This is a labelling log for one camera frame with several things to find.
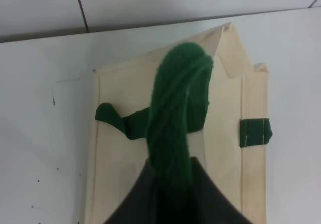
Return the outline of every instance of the green knitted handle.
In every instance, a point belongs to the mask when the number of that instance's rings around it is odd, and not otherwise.
[[[178,208],[192,185],[188,124],[204,124],[212,68],[201,47],[183,43],[165,56],[154,83],[146,129],[149,158],[166,199]]]

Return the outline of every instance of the green fabric strip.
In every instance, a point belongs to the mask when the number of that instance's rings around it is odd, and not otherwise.
[[[203,128],[208,104],[200,99],[189,98],[187,109],[187,132],[196,132]],[[96,120],[113,125],[122,131],[130,140],[146,137],[146,127],[149,119],[149,107],[126,117],[121,117],[112,104],[102,103],[96,110]]]
[[[272,134],[270,119],[243,119],[240,122],[240,147],[266,145]]]

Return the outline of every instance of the tile grout line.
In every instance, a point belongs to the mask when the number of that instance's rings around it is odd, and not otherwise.
[[[227,18],[227,17],[238,17],[238,16],[272,13],[272,12],[302,10],[302,9],[307,9],[307,7],[293,8],[293,9],[281,9],[281,10],[270,10],[270,11],[263,11],[263,12],[249,12],[249,13],[239,13],[239,14],[229,14],[229,15],[218,15],[218,16],[211,16],[211,17],[188,18],[188,19],[183,19],[183,20],[169,20],[169,21],[162,21],[162,22],[141,23],[141,24],[133,24],[133,25],[120,25],[120,26],[119,25],[111,25],[111,26],[110,25],[107,25],[107,26],[103,25],[103,26],[92,27],[91,32],[104,32],[104,31],[141,28],[141,27],[153,27],[153,26],[162,26],[162,25],[169,25],[169,24],[179,24],[179,23],[186,23],[186,22],[213,20],[213,19],[220,19],[220,18]]]
[[[313,7],[313,5],[314,5],[317,1],[318,1],[318,0],[314,0],[314,1],[312,2],[312,4],[311,4],[308,8]]]
[[[81,4],[81,1],[80,1],[80,0],[78,0],[78,4],[79,4],[79,7],[80,7],[82,19],[84,20],[84,23],[85,23],[86,31],[87,31],[87,33],[89,33],[89,28],[88,28],[88,25],[87,25],[87,20],[86,20],[85,13],[84,13],[84,9],[82,8],[82,4]]]

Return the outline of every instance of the cream canvas bag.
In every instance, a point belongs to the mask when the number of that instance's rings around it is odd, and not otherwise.
[[[214,59],[210,105],[204,128],[188,134],[190,155],[237,210],[252,223],[265,224],[265,145],[240,148],[239,126],[241,119],[267,118],[267,68],[252,65],[231,23],[181,42],[199,44]],[[96,70],[94,110],[109,102],[124,117],[149,107],[157,68],[177,44]],[[112,215],[147,158],[145,138],[129,140],[112,125],[93,120],[85,224],[101,224]]]

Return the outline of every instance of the white table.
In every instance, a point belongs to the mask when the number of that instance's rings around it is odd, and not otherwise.
[[[268,223],[320,223],[321,8],[0,44],[0,222],[83,223],[91,70],[229,21],[270,70]]]

